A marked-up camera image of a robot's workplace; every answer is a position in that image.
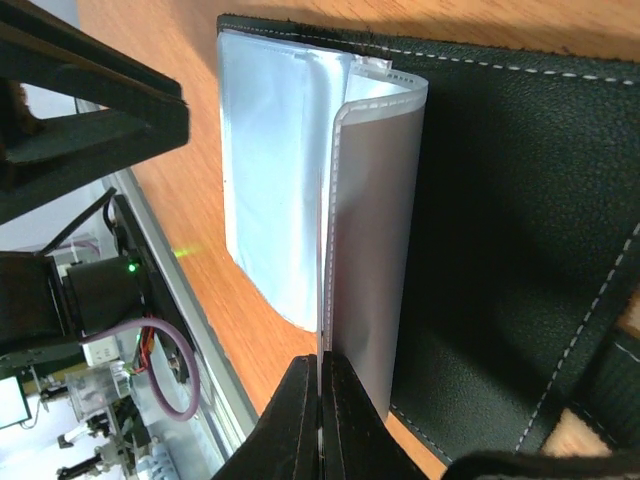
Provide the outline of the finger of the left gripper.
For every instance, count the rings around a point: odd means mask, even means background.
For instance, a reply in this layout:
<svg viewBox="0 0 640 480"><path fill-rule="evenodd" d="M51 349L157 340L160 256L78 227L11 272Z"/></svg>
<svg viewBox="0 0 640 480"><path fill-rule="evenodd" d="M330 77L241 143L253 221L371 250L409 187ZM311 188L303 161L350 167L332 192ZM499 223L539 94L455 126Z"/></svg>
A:
<svg viewBox="0 0 640 480"><path fill-rule="evenodd" d="M26 85L98 108L38 118ZM13 220L188 140L189 111L179 83L30 1L2 2L2 219Z"/></svg>

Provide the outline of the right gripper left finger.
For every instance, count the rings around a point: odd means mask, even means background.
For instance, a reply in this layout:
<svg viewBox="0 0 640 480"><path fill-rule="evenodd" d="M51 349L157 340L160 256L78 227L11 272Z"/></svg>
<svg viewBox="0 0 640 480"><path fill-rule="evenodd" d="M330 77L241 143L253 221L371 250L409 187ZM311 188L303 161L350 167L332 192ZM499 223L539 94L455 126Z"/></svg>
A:
<svg viewBox="0 0 640 480"><path fill-rule="evenodd" d="M290 363L253 431L214 475L229 479L317 479L317 357Z"/></svg>

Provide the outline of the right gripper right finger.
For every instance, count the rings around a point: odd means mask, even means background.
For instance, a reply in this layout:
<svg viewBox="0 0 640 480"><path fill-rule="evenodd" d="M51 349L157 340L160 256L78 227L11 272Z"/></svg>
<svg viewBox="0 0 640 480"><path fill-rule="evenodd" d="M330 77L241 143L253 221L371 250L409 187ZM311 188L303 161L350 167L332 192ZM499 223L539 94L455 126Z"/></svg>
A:
<svg viewBox="0 0 640 480"><path fill-rule="evenodd" d="M424 479L388 432L350 361L323 354L323 472L326 479Z"/></svg>

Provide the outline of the black leather card holder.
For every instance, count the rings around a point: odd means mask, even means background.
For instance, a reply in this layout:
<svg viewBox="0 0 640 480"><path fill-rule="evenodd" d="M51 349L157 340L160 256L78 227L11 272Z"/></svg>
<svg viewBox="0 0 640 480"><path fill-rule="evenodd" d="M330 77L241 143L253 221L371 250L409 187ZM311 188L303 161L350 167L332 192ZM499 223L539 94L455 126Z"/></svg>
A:
<svg viewBox="0 0 640 480"><path fill-rule="evenodd" d="M639 443L639 66L222 15L227 247L443 462Z"/></svg>

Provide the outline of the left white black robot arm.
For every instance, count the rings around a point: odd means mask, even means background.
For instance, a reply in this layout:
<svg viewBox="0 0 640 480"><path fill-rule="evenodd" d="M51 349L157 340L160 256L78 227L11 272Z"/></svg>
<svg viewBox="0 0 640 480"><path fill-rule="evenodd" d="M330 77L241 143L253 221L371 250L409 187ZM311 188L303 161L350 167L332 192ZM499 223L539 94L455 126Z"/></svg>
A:
<svg viewBox="0 0 640 480"><path fill-rule="evenodd" d="M180 85L28 1L1 5L1 219L185 145ZM1 255L1 364L71 355L78 317L48 250Z"/></svg>

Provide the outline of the aluminium table edge rail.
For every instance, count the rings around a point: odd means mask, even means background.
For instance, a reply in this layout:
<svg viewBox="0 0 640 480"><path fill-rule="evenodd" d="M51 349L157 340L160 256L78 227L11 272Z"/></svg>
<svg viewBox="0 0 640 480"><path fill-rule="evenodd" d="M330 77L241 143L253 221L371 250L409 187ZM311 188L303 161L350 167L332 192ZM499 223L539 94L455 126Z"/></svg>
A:
<svg viewBox="0 0 640 480"><path fill-rule="evenodd" d="M160 286L168 291L169 306L179 312L178 326L194 342L200 372L199 407L187 422L166 417L153 399L146 380L136 395L149 429L159 433L183 479L210 477L231 458L246 440L258 419L257 413L227 358L213 327L196 298L179 258L171 249L137 179L130 169L112 174L104 181L123 194L141 232L150 259L160 275Z"/></svg>

